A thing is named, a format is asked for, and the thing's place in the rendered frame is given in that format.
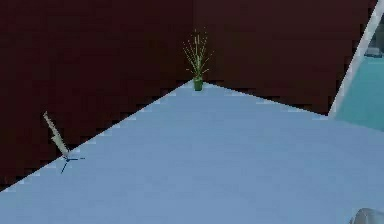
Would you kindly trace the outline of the grey rounded object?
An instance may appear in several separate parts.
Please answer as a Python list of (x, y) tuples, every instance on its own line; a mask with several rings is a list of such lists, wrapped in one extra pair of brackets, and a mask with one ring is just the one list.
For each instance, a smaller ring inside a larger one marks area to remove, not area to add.
[(361, 208), (348, 224), (384, 224), (384, 212), (371, 208)]

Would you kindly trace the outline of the green potted grass plant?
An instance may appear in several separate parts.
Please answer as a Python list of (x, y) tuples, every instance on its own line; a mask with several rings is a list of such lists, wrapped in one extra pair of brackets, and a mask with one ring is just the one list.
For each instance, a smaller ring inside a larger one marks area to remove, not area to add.
[(183, 43), (183, 52), (190, 68), (187, 68), (193, 75), (193, 88), (195, 91), (203, 90), (203, 75), (209, 71), (205, 65), (212, 54), (207, 52), (208, 34), (194, 29), (191, 38)]

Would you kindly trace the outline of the white door frame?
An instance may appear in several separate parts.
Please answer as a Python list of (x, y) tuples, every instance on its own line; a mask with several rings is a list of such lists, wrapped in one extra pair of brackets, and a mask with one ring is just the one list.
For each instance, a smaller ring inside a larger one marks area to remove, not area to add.
[(369, 43), (371, 42), (383, 15), (384, 15), (384, 0), (377, 0), (377, 3), (373, 9), (373, 12), (370, 14), (370, 19), (367, 23), (364, 33), (359, 41), (357, 49), (353, 55), (353, 58), (341, 82), (340, 88), (329, 110), (329, 113), (328, 113), (329, 119), (334, 119), (338, 114), (338, 111), (341, 108), (342, 103), (353, 82), (353, 79), (355, 78), (358, 72), (358, 69), (364, 59), (364, 54), (368, 49)]

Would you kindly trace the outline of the beige floor lamp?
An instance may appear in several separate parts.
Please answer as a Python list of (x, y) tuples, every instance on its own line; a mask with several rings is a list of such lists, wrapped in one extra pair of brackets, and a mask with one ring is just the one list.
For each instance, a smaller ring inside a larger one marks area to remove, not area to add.
[(57, 146), (57, 148), (59, 149), (59, 151), (62, 153), (62, 157), (63, 159), (65, 160), (65, 163), (61, 169), (61, 173), (64, 172), (64, 170), (66, 169), (68, 163), (70, 161), (78, 161), (78, 160), (84, 160), (84, 157), (79, 157), (79, 158), (72, 158), (70, 156), (70, 150), (69, 148), (67, 147), (66, 143), (64, 142), (60, 132), (58, 131), (58, 129), (56, 128), (54, 122), (49, 118), (48, 116), (48, 112), (45, 111), (43, 113), (43, 118), (45, 119), (45, 121), (47, 122), (48, 124), (48, 127), (50, 128), (50, 130), (52, 131), (52, 137), (51, 137), (51, 140), (55, 143), (55, 145)]

